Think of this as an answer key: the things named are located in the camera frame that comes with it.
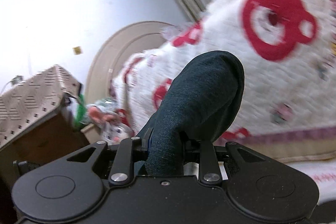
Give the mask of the dark blue denim jeans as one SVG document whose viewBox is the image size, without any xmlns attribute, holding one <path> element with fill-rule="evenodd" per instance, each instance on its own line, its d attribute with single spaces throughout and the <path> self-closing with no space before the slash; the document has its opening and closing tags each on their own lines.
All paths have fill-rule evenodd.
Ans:
<svg viewBox="0 0 336 224">
<path fill-rule="evenodd" d="M 140 175 L 179 176 L 194 141 L 216 141 L 232 125 L 242 102 L 244 69 L 236 56 L 211 51 L 192 59 L 173 80 L 159 109 L 139 132 L 153 129 Z"/>
</svg>

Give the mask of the grey rabbit plush toy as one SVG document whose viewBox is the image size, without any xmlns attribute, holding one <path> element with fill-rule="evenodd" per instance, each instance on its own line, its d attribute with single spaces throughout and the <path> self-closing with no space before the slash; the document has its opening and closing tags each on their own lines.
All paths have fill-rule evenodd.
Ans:
<svg viewBox="0 0 336 224">
<path fill-rule="evenodd" d="M 87 117 L 100 129 L 102 140 L 109 145 L 120 144 L 134 136 L 127 121 L 126 111 L 117 108 L 115 98 L 106 97 L 87 105 Z"/>
</svg>

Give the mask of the green plastic bag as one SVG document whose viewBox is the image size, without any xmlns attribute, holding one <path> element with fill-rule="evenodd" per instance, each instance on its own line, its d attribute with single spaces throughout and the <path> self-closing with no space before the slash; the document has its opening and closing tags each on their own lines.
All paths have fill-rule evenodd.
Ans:
<svg viewBox="0 0 336 224">
<path fill-rule="evenodd" d="M 85 104 L 85 99 L 84 95 L 80 94 L 79 95 L 79 100 L 77 101 L 77 108 L 75 111 L 75 117 L 74 117 L 74 128 L 76 130 L 82 129 L 82 127 L 85 125 L 85 115 L 87 112 L 86 104 Z"/>
</svg>

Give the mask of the brown wooden dresser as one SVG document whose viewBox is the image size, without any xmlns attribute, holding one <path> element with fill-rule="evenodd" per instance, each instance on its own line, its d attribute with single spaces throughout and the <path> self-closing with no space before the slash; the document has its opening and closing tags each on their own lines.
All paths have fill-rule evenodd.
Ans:
<svg viewBox="0 0 336 224">
<path fill-rule="evenodd" d="M 44 165 L 89 144 L 84 134 L 74 129 L 69 104 L 69 99 L 63 100 L 44 121 L 1 148 L 1 182 L 7 188 L 12 188 L 18 179 L 14 161 Z"/>
</svg>

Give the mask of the patterned beige dresser cloth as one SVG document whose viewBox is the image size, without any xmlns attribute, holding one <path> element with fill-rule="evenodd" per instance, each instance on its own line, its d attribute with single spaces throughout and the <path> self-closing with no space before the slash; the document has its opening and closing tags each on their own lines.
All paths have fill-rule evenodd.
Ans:
<svg viewBox="0 0 336 224">
<path fill-rule="evenodd" d="M 1 95 L 1 149 L 13 143 L 66 105 L 79 100 L 81 83 L 54 65 Z"/>
</svg>

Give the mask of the white quilted bear bedspread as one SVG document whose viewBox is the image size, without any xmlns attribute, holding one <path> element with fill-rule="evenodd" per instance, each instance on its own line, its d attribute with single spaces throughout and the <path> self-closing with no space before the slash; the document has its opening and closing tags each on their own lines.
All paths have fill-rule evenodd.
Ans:
<svg viewBox="0 0 336 224">
<path fill-rule="evenodd" d="M 227 51 L 245 91 L 229 137 L 335 127 L 335 0 L 214 0 L 205 17 L 159 48 L 137 52 L 112 80 L 139 131 L 194 57 Z"/>
</svg>

